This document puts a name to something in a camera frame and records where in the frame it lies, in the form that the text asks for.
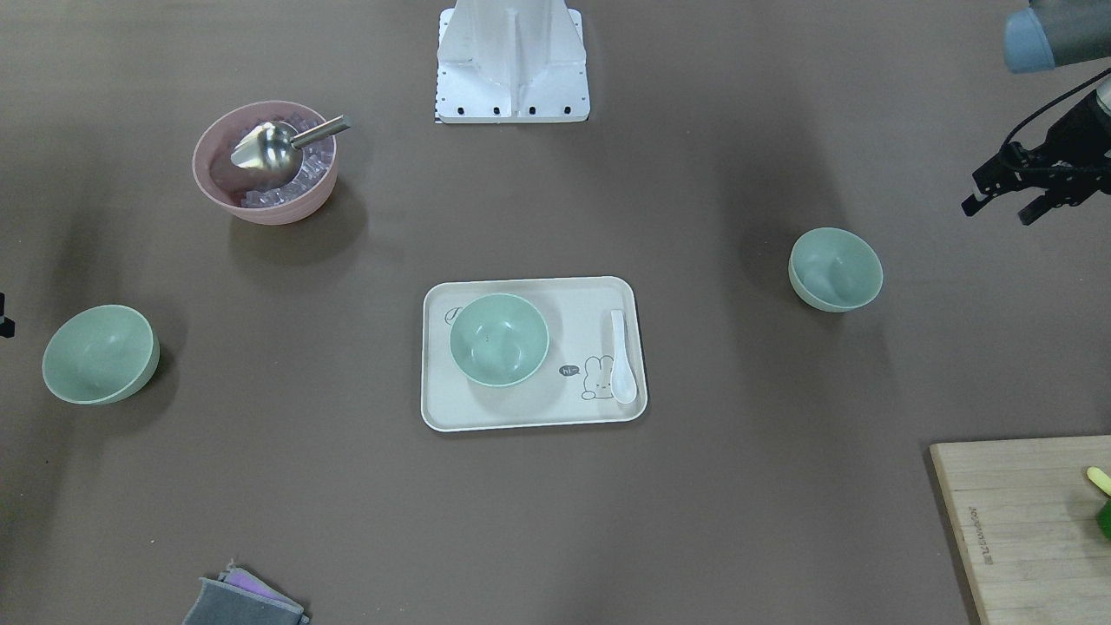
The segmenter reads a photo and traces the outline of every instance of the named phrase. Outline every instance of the gray cloth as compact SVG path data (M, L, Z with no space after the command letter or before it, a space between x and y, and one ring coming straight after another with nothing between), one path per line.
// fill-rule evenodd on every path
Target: gray cloth
M182 625L309 625L309 617L284 596L271 598L202 577L201 594Z

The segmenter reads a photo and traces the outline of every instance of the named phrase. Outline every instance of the bunny illustration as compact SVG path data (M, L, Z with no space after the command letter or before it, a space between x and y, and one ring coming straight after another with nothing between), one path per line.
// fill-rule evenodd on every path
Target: bunny illustration
M612 356L591 356L582 366L587 377L582 381L583 400L610 400L613 392L610 390L610 376L613 372Z

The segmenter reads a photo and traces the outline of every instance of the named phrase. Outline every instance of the spoon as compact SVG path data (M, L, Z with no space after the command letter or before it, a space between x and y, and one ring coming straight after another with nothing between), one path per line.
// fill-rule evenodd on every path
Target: spoon
M231 152L209 168L212 181L229 193L269 191L297 178L301 148L351 128L346 114L298 133L284 121L267 121L247 133Z
M610 374L610 390L619 404L632 404L637 400L637 380L629 366L629 352L624 343L624 311L610 310L613 325L613 372Z

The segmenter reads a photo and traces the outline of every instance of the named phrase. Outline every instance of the white tray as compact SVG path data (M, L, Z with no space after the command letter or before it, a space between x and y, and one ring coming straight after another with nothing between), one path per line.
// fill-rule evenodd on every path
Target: white tray
M492 292L531 301L551 335L548 359L532 377L507 389L467 379L451 359L451 323L459 310ZM637 399L618 404L610 393L613 336L610 310L625 316L625 344ZM446 282L424 295L421 416L439 432L629 422L648 407L644 359L632 288L621 278L548 278Z

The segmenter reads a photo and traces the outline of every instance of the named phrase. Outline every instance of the green bowl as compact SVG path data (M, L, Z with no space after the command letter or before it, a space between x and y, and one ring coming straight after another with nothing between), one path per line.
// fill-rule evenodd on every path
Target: green bowl
M154 330L138 311L98 305L54 333L42 355L42 380L50 393L71 404L111 404L150 381L158 356Z
M548 356L548 324L537 306L509 293L487 294L459 311L451 324L451 357L483 386L519 384Z
M827 312L860 308L883 285L875 251L864 239L839 228L818 228L799 236L788 271L794 292Z

